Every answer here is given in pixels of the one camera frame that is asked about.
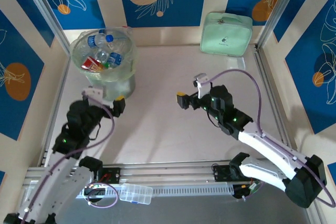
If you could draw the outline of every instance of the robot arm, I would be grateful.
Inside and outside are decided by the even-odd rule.
[[[99,102],[102,101],[102,91],[97,92],[97,89],[89,88],[85,90],[85,94]],[[124,111],[125,99],[116,99],[112,109],[106,105],[105,107],[113,117],[119,117]],[[79,167],[68,178],[82,154],[76,150],[84,150],[89,144],[91,132],[100,125],[103,117],[109,117],[107,112],[90,104],[87,97],[70,105],[68,122],[56,138],[47,169],[18,213],[8,214],[4,224],[56,224],[68,204],[85,185],[97,179],[101,173],[102,161],[86,156],[80,160]]]
[[[203,84],[206,81],[208,77],[201,73],[194,81],[198,92],[193,95],[179,92],[177,102],[180,107],[187,109],[191,106],[194,110],[205,110],[225,134],[251,146],[275,164],[269,165],[240,153],[230,163],[231,173],[236,178],[258,178],[283,190],[298,206],[309,207],[322,188],[297,160],[308,166],[326,185],[323,161],[315,155],[306,157],[267,133],[260,132],[251,117],[234,107],[232,95],[224,85],[213,87],[212,83]]]

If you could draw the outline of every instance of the mint green pouch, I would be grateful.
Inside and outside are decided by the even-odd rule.
[[[201,51],[242,56],[251,40],[252,19],[230,13],[209,13],[203,27]]]

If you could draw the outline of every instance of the bottle cap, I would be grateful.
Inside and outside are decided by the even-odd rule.
[[[106,35],[106,41],[107,42],[112,42],[113,41],[113,36],[112,35]]]

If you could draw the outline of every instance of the small plastic storage case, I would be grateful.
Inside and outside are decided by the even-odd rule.
[[[252,19],[230,13],[206,16],[201,51],[208,54],[242,56],[252,37]]]
[[[149,205],[152,201],[153,188],[133,184],[123,184],[119,193],[119,199],[135,204]]]

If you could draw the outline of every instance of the white tabletop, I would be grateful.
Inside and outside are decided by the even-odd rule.
[[[246,70],[256,78],[261,88],[261,126],[279,139],[253,50],[253,46],[249,46],[244,59]],[[133,95],[126,100],[125,112],[116,119],[114,134],[104,146],[87,150],[83,155],[100,158],[104,164],[226,160],[239,152],[262,157],[254,149],[215,128],[203,110],[182,110],[176,103],[178,91],[186,94],[197,91],[192,83],[195,75],[204,72],[212,77],[230,68],[236,60],[204,54],[198,46],[144,47],[139,48],[139,53],[135,73],[137,85]],[[70,104],[81,99],[83,88],[89,84],[86,77],[71,65],[50,148],[66,122]],[[219,84],[224,84],[233,95],[235,107],[256,119],[257,91],[248,77],[242,73],[228,73],[214,81],[214,85]],[[98,140],[108,133],[110,125],[110,120],[102,120]]]

